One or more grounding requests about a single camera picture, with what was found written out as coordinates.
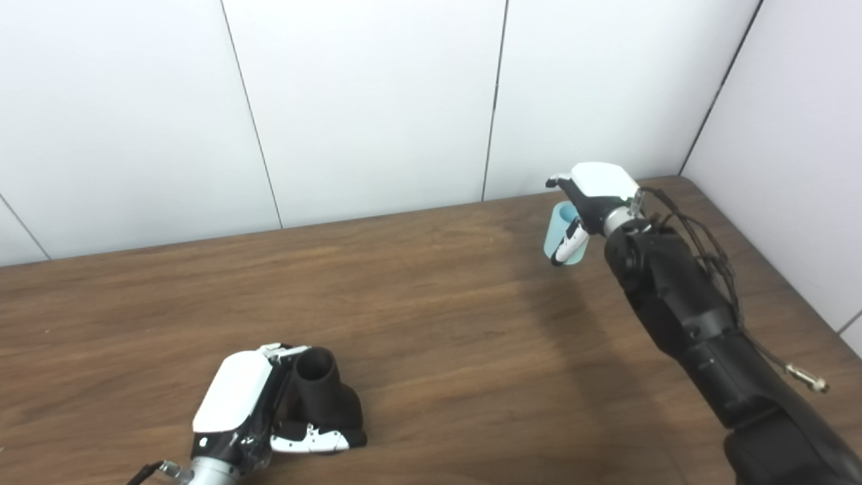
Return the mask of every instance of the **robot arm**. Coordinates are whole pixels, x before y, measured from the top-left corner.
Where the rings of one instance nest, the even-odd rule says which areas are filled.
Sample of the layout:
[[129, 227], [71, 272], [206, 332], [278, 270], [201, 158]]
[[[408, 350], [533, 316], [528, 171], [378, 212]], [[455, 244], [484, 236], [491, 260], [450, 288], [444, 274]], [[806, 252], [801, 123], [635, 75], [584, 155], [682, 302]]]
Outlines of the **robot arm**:
[[281, 343], [228, 356], [209, 384], [192, 430], [188, 469], [153, 463], [128, 485], [156, 470], [180, 485], [235, 485], [266, 467], [274, 451], [334, 453], [367, 442], [359, 397], [341, 383], [332, 353]]
[[[605, 260], [638, 319], [731, 430], [724, 448], [739, 483], [862, 483], [859, 458], [772, 370], [762, 355], [766, 350], [745, 330], [732, 278], [729, 299], [715, 286], [710, 275], [732, 276], [729, 266], [703, 266], [709, 255], [701, 251], [697, 259], [674, 229], [645, 219], [643, 191], [620, 167], [578, 164], [547, 186], [565, 191], [587, 232], [607, 237]], [[672, 201], [669, 207], [686, 227], [696, 223]], [[809, 388], [826, 391], [822, 379], [783, 367]]]

